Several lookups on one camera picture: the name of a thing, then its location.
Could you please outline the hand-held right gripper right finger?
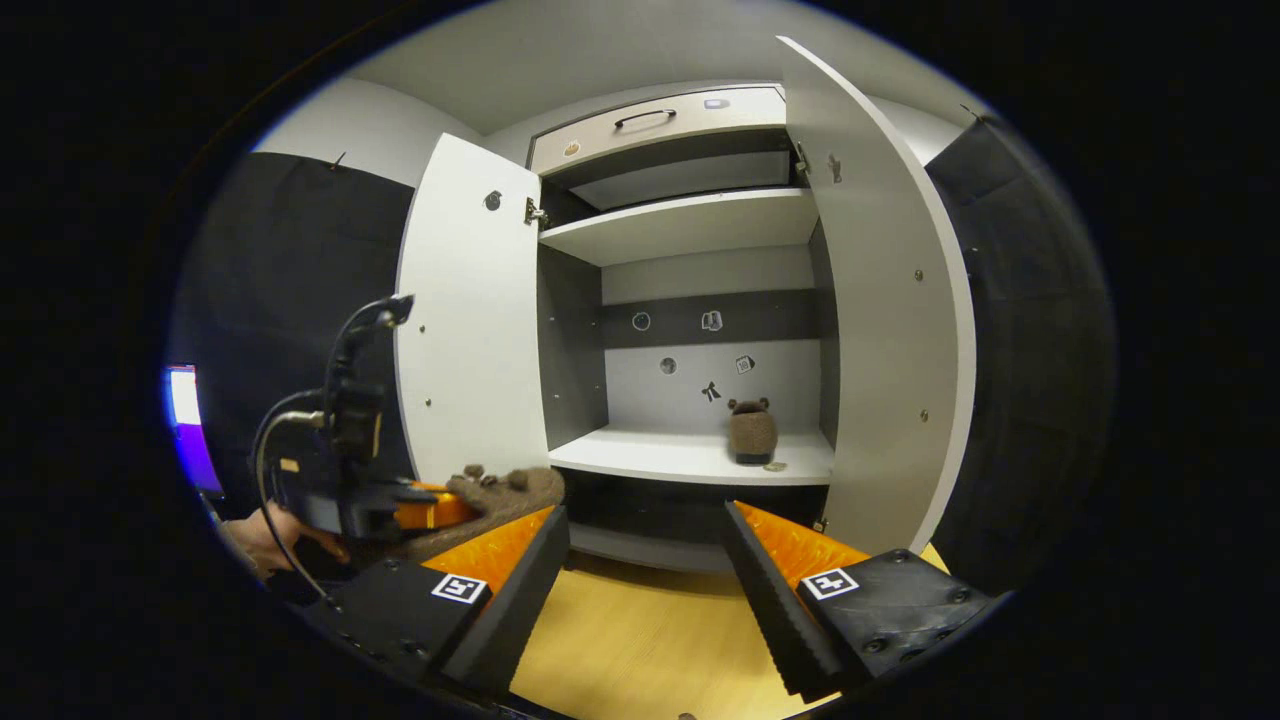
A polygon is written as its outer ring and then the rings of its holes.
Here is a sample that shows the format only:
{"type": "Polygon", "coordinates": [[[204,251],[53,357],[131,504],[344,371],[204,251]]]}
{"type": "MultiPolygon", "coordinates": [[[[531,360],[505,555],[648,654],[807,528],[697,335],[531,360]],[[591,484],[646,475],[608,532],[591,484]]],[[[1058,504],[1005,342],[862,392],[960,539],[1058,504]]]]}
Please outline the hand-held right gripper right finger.
{"type": "Polygon", "coordinates": [[[906,676],[993,607],[910,550],[867,553],[737,500],[722,544],[785,689],[806,702],[906,676]]]}

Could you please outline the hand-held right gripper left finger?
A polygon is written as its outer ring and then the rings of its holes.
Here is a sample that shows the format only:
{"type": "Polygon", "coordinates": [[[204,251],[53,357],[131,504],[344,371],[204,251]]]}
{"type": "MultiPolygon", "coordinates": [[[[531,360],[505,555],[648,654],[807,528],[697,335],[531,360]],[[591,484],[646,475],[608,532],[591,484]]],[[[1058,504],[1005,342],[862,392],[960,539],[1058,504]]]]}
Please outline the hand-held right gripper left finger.
{"type": "Polygon", "coordinates": [[[568,548],[567,511],[552,505],[424,562],[387,559],[298,614],[398,682],[500,698],[568,548]]]}

